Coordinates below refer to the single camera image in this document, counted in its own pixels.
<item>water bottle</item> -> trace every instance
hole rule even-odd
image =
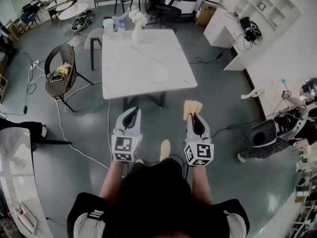
[[[119,35],[123,36],[125,32],[124,20],[119,19],[117,31]]]

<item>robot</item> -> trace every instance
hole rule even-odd
[[[111,151],[114,159],[134,162],[142,141],[141,110],[137,107],[121,114],[111,136]],[[213,160],[213,144],[210,128],[196,113],[187,117],[187,138],[184,153],[190,166],[206,166]]]

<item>gray floor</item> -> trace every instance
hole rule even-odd
[[[111,16],[113,6],[95,10],[93,28],[102,25],[103,16]],[[211,47],[203,36],[203,29],[193,23],[177,25],[177,38],[188,61],[196,56],[204,60],[216,57],[221,49]],[[83,43],[86,36],[80,35]],[[67,40],[67,25],[60,29],[58,21],[47,23],[31,30],[18,43],[20,52],[27,52],[32,60],[44,60],[50,51]],[[92,81],[101,80],[101,52],[95,56],[96,70],[90,70],[90,52],[83,45],[75,48],[77,70]],[[212,64],[192,64],[198,87],[168,92],[165,108],[160,109],[147,99],[139,102],[142,108],[143,142],[140,158],[147,161],[159,159],[160,143],[168,138],[172,151],[182,157],[185,123],[182,120],[185,100],[198,100],[204,107],[201,115],[209,123],[211,133],[233,123],[244,123],[259,117],[253,99],[241,100],[241,94],[250,91],[242,72],[223,71],[230,62],[230,54]],[[18,55],[6,70],[8,89],[0,110],[21,113],[27,85],[29,60]],[[34,79],[42,72],[36,69]],[[77,78],[72,91],[87,83]],[[23,116],[9,116],[14,122],[40,121],[47,125],[49,139],[62,139],[57,106],[45,92],[45,78],[37,81],[37,89],[28,97],[28,113]],[[81,90],[68,99],[76,113],[64,111],[59,103],[61,123],[65,136],[73,146],[98,161],[109,165],[110,155],[107,143],[107,110],[109,101],[102,97],[102,85],[96,84]],[[121,114],[122,100],[113,100],[110,111],[110,128]],[[251,222],[250,237],[262,228],[285,203],[293,190],[297,177],[294,175],[296,152],[283,152],[266,160],[248,160],[240,164],[235,153],[243,146],[242,136],[252,124],[231,131],[219,133],[213,140],[214,161],[208,166],[208,177],[216,202],[238,198],[248,213]],[[34,168],[37,188],[44,213],[54,237],[65,238],[66,218],[75,197],[80,192],[98,194],[107,170],[101,165],[83,157],[69,146],[38,145],[34,152]],[[192,171],[189,172],[189,183]]]

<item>white sleeve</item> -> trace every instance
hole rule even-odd
[[[230,238],[246,238],[247,227],[243,218],[235,213],[225,212],[230,230]]]

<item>white vase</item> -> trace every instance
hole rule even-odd
[[[131,39],[134,43],[140,43],[141,37],[142,37],[142,26],[136,24],[132,32]]]

